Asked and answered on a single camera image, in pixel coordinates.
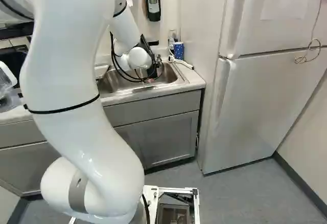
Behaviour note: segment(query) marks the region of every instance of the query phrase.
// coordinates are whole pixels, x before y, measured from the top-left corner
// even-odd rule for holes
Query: stainless steel sink
[[[138,69],[127,71],[129,75],[137,78],[147,77],[147,71]],[[169,88],[188,82],[175,67],[174,64],[162,62],[161,66],[157,68],[158,78],[148,79],[145,82],[130,82],[122,78],[117,70],[112,66],[109,71],[103,75],[102,79],[98,80],[98,89],[102,98],[126,95],[136,92],[144,92],[151,89]]]

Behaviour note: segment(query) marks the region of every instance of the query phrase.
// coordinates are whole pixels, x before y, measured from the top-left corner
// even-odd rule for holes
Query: kitchen counter
[[[187,83],[178,85],[178,86],[171,86],[162,89],[151,89],[143,92],[121,95],[117,94],[115,96],[101,98],[101,102],[103,106],[110,106],[115,104],[121,104],[126,102],[132,102],[137,100],[144,100],[149,98],[155,98],[165,95],[172,95],[192,90],[197,90],[204,88],[206,83],[205,81],[193,70],[188,69],[184,65],[175,64],[175,66],[179,69],[182,73],[183,77],[187,79]],[[106,70],[107,66],[98,66],[96,67],[96,72],[101,72]],[[15,122],[22,122],[31,120],[32,115],[29,113],[24,107],[18,106],[15,109],[12,109],[5,113],[0,113],[0,125],[15,123]]]

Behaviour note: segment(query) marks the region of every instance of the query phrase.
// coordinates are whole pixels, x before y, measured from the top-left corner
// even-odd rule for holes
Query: white wall
[[[327,75],[278,153],[327,204]]]
[[[161,20],[150,22],[146,16],[144,0],[132,1],[130,7],[137,26],[147,40],[159,40],[159,46],[154,49],[167,48],[169,30],[180,30],[179,20],[179,0],[161,0]],[[110,60],[110,35],[105,33],[99,46],[96,64],[108,62]]]
[[[0,187],[0,224],[7,223],[18,201],[18,196]]]

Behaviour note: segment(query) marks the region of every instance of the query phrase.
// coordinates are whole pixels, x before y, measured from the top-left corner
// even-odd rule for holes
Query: refrigerator handle
[[[211,126],[210,131],[212,132],[218,131],[223,105],[228,104],[230,97],[230,92],[227,90],[227,87],[233,86],[236,69],[236,64],[232,60],[227,58],[218,59],[215,88],[211,107],[212,118],[211,122],[209,123]]]

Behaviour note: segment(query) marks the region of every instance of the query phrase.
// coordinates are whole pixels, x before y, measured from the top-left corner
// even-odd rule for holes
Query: white refrigerator
[[[319,7],[320,55],[296,64],[319,52],[306,51]],[[271,156],[327,68],[327,0],[180,0],[180,20],[185,59],[207,82],[203,173]]]

